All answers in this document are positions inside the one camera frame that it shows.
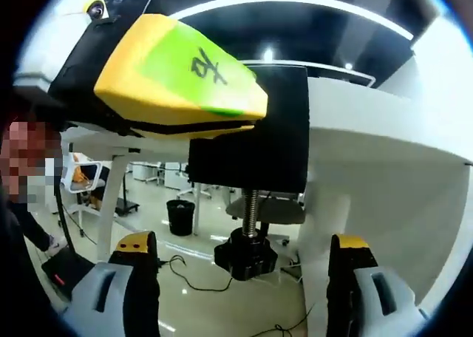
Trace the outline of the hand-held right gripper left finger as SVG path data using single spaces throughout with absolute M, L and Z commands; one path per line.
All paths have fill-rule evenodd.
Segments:
M 153 231 L 125 236 L 74 286 L 64 321 L 76 336 L 159 336 L 159 266 Z

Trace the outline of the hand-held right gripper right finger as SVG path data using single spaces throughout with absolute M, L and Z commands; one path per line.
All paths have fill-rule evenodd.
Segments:
M 413 336 L 427 320 L 410 286 L 359 236 L 332 235 L 328 277 L 327 336 Z

